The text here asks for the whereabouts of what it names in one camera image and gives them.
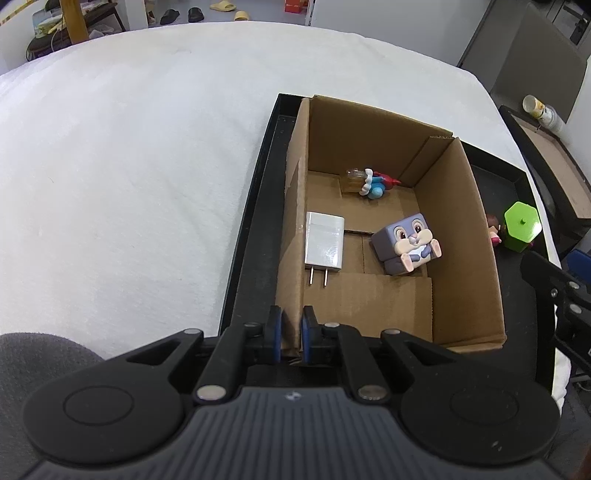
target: green hexagonal container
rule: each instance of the green hexagonal container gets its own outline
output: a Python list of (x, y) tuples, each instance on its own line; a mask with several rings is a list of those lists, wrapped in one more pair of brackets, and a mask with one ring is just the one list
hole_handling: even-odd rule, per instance
[(515, 202), (505, 212), (505, 238), (503, 245), (522, 252), (542, 231), (538, 210), (521, 202)]

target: small glass bottle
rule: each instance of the small glass bottle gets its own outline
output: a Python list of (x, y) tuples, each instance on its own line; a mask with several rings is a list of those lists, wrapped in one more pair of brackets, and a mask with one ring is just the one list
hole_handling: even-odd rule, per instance
[(340, 191), (342, 193), (359, 193), (365, 185), (368, 175), (362, 168), (351, 168), (339, 176)]

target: bunny figurine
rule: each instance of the bunny figurine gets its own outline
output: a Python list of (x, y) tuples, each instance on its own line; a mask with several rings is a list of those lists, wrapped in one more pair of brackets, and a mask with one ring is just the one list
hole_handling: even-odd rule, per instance
[(371, 242), (388, 275), (410, 273), (441, 256), (439, 242), (420, 213), (382, 228)]

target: slipper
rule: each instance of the slipper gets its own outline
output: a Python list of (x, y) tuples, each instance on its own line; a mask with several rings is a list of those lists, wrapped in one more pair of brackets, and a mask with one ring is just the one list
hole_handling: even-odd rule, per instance
[(228, 0), (222, 0), (216, 4), (209, 5), (209, 8), (217, 10), (218, 12), (231, 12), (236, 9), (236, 5), (231, 4)]
[(189, 23), (196, 23), (203, 20), (203, 12), (199, 7), (189, 8)]
[(178, 18), (179, 15), (180, 13), (178, 13), (178, 11), (169, 8), (168, 10), (166, 10), (166, 12), (164, 12), (164, 15), (160, 19), (160, 25), (171, 24)]
[(236, 12), (236, 15), (234, 15), (234, 21), (237, 20), (250, 20), (251, 16), (246, 13), (244, 10), (239, 10), (238, 12)]

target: black circular pad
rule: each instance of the black circular pad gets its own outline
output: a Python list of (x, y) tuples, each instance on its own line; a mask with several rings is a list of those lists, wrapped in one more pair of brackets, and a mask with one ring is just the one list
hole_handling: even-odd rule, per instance
[(499, 388), (470, 387), (452, 396), (452, 412), (478, 425), (499, 425), (512, 419), (519, 410), (513, 396)]
[(60, 463), (105, 465), (148, 453), (183, 419), (178, 392), (151, 365), (104, 362), (48, 383), (23, 408), (31, 443)]
[(425, 368), (402, 397), (406, 428), (431, 453), (465, 465), (543, 455), (560, 420), (552, 397), (538, 384), (477, 367)]
[(134, 399), (117, 387), (86, 387), (66, 398), (64, 411), (83, 425), (108, 425), (122, 420), (134, 407)]

